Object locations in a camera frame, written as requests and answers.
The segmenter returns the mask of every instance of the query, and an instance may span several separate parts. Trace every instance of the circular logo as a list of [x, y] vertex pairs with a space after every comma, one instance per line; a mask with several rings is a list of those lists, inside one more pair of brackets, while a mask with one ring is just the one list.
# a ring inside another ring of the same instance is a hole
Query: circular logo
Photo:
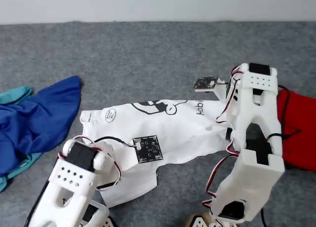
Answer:
[[105, 121], [113, 122], [116, 116], [117, 116], [117, 111], [115, 109], [109, 109], [105, 114]]

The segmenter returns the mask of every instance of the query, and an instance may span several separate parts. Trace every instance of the black circuit board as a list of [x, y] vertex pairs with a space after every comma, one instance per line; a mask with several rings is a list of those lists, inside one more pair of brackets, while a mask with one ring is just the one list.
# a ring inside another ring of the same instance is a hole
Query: black circuit board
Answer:
[[139, 164], [163, 159], [157, 136], [133, 138], [133, 142]]
[[195, 90], [210, 90], [214, 89], [218, 76], [200, 77], [194, 85]]

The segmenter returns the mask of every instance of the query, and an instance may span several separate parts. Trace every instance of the white t-shirt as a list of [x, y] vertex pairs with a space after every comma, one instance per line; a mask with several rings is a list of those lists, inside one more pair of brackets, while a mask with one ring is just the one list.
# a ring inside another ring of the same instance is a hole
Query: white t-shirt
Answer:
[[132, 139], [157, 135], [163, 160], [138, 163], [134, 148], [113, 140], [121, 180], [101, 192], [108, 207], [133, 200], [157, 186], [156, 170], [167, 163], [181, 164], [197, 156], [225, 149], [225, 125], [215, 123], [224, 108], [220, 101], [159, 100], [82, 111], [83, 135], [96, 140], [113, 136], [133, 144]]

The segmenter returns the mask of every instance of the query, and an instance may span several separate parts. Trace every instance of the white wall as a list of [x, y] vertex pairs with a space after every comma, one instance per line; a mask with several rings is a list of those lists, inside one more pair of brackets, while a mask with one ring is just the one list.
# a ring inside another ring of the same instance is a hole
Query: white wall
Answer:
[[316, 0], [0, 0], [0, 24], [316, 20]]

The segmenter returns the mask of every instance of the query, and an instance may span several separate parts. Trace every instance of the teal cloth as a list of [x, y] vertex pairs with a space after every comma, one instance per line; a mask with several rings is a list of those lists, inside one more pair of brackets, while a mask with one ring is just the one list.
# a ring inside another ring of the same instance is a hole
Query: teal cloth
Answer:
[[28, 86], [21, 86], [0, 94], [0, 105], [19, 104], [21, 101], [32, 95], [33, 89]]
[[[21, 86], [12, 90], [0, 93], [0, 105], [19, 104], [21, 101], [32, 95], [33, 89], [28, 86]], [[39, 157], [41, 153], [29, 154], [21, 160], [19, 166], [12, 170], [7, 176], [0, 177], [0, 192], [7, 186], [7, 180], [12, 179], [23, 171], [27, 170]]]

